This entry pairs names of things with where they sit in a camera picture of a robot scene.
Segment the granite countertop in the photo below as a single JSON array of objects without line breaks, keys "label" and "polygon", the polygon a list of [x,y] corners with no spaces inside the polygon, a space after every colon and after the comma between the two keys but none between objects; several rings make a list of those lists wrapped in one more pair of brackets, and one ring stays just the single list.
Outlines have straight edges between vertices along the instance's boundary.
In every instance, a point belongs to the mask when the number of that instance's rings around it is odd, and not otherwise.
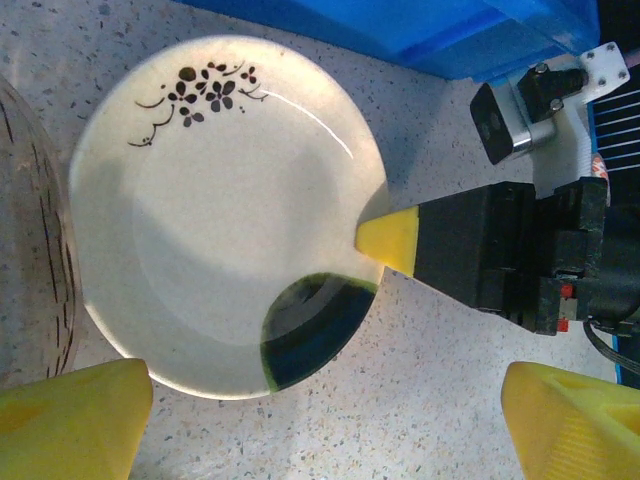
[{"label": "granite countertop", "polygon": [[[65,163],[87,119],[128,70],[163,47],[208,34],[268,38],[327,70],[378,142],[394,207],[501,180],[468,105],[471,81],[447,82],[343,49],[167,0],[6,0],[0,74],[26,98]],[[87,318],[75,367],[117,358]],[[228,402],[154,386],[132,479],[522,478],[502,417],[507,365],[537,361],[605,379],[613,366],[581,328],[530,334],[401,275],[320,372],[271,397]]]}]

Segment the flower design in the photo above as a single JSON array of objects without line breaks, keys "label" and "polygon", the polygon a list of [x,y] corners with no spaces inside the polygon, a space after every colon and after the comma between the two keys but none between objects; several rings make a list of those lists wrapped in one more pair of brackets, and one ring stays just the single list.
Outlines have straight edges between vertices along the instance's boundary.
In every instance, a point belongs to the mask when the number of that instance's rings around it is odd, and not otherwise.
[{"label": "flower design", "polygon": [[184,100],[189,103],[195,103],[195,101],[198,99],[196,94],[190,93],[188,95],[185,95],[186,92],[187,92],[187,86],[185,85],[185,83],[178,82],[176,83],[176,91],[171,92],[169,95],[167,95],[167,98],[172,102],[175,102],[175,101],[182,102]]},{"label": "flower design", "polygon": [[256,71],[256,67],[249,67],[248,72],[244,72],[240,75],[243,80],[249,80],[250,83],[256,83],[257,79],[253,76],[253,72]]},{"label": "flower design", "polygon": [[233,107],[233,99],[229,97],[231,92],[236,88],[236,82],[228,80],[222,85],[220,82],[213,82],[211,89],[213,92],[207,93],[205,97],[207,102],[211,102],[211,111],[218,113],[220,111],[220,102],[227,110]]},{"label": "flower design", "polygon": [[192,120],[195,122],[204,122],[204,116],[200,112],[192,113],[191,110],[189,110],[187,107],[180,108],[178,112],[180,112],[180,115],[184,117],[182,125],[184,125],[185,127],[190,127]]},{"label": "flower design", "polygon": [[[164,119],[151,122],[151,132],[141,136],[141,140],[127,142],[132,147],[148,147],[153,144],[153,140],[158,130],[168,125],[173,119],[174,113],[182,116],[182,125],[190,127],[195,123],[202,123],[205,116],[196,111],[196,102],[199,98],[209,103],[212,112],[219,113],[221,111],[232,110],[237,105],[240,113],[245,113],[244,107],[239,104],[239,100],[260,100],[264,101],[269,96],[260,89],[260,83],[255,76],[256,68],[249,66],[244,73],[239,73],[245,68],[245,62],[231,63],[229,66],[225,63],[216,64],[213,61],[208,62],[205,68],[196,70],[193,67],[183,67],[178,71],[178,81],[175,84],[174,91],[168,95],[163,95],[155,103],[135,104],[147,110],[152,110],[168,103],[170,111],[167,111]],[[160,89],[164,90],[166,83],[160,85]]]}]

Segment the white plate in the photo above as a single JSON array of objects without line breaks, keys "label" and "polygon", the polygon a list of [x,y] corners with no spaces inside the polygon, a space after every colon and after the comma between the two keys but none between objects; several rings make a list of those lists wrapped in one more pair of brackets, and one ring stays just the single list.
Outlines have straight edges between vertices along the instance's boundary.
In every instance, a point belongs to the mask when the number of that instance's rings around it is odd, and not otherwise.
[{"label": "white plate", "polygon": [[202,38],[131,72],[86,128],[70,190],[91,317],[194,395],[315,372],[382,276],[353,247],[388,212],[371,132],[329,75],[264,40]]}]

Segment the glass bowl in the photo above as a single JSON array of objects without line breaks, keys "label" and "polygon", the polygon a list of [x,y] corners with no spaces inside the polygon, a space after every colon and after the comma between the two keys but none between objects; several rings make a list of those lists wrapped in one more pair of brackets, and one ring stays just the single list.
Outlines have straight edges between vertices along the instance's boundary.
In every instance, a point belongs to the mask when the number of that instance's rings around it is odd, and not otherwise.
[{"label": "glass bowl", "polygon": [[0,389],[71,369],[82,301],[67,199],[51,141],[0,76]]}]

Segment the yellow foam block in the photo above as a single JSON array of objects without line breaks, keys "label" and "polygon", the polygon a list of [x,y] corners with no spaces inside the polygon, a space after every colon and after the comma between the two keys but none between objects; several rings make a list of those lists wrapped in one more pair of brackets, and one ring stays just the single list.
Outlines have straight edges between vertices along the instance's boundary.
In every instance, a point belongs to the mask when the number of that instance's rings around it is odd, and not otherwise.
[{"label": "yellow foam block", "polygon": [[127,479],[151,401],[135,359],[0,392],[0,478]]},{"label": "yellow foam block", "polygon": [[527,480],[640,478],[640,391],[513,363],[502,408]]},{"label": "yellow foam block", "polygon": [[375,218],[356,232],[356,249],[410,277],[416,263],[418,207]]}]

